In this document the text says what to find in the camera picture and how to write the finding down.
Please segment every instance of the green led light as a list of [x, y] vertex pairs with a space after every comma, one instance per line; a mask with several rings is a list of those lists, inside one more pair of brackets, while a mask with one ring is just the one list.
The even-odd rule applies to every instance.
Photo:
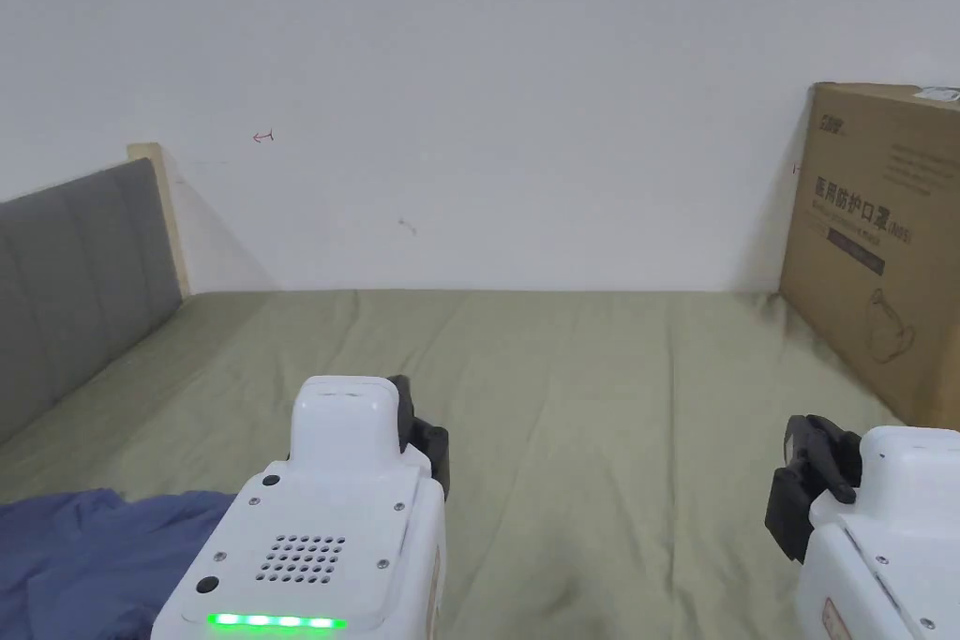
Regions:
[[221, 612], [207, 616], [207, 622], [212, 625], [246, 625], [256, 627], [279, 628], [324, 628], [326, 630], [342, 631], [347, 628], [346, 619], [334, 618], [298, 618], [293, 615], [236, 615], [232, 612]]

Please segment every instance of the white plastic casing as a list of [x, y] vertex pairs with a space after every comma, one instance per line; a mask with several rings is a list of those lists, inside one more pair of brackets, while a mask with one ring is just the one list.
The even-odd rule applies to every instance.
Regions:
[[[248, 635], [211, 625], [217, 613], [347, 621], [255, 629], [261, 638], [428, 638], [446, 566], [443, 489], [423, 453], [400, 452], [397, 412], [384, 378], [307, 380], [289, 461], [244, 484], [157, 617], [155, 640]], [[198, 592], [210, 575], [216, 588]]]
[[861, 445], [853, 505], [829, 492], [797, 593], [810, 640], [960, 637], [960, 433], [881, 427]]

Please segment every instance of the cardboard box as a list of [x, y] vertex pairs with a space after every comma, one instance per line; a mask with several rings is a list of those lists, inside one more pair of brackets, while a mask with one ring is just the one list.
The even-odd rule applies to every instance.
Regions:
[[815, 86], [781, 291], [902, 421], [956, 430], [958, 190], [960, 92]]

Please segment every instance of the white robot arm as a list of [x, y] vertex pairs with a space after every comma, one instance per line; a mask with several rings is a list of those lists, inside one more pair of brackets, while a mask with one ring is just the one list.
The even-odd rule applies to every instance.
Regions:
[[960, 637], [960, 433], [881, 427], [859, 441], [795, 416], [785, 448], [767, 528], [803, 563], [805, 637]]
[[284, 640], [433, 637], [447, 436], [416, 421], [399, 381], [307, 380], [290, 457], [244, 484], [160, 611], [155, 640], [252, 629]]

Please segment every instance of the blue fabric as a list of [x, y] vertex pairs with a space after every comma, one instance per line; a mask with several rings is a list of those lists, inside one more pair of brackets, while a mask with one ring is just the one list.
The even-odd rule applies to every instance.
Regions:
[[89, 490], [0, 506], [0, 640], [149, 638], [232, 502]]

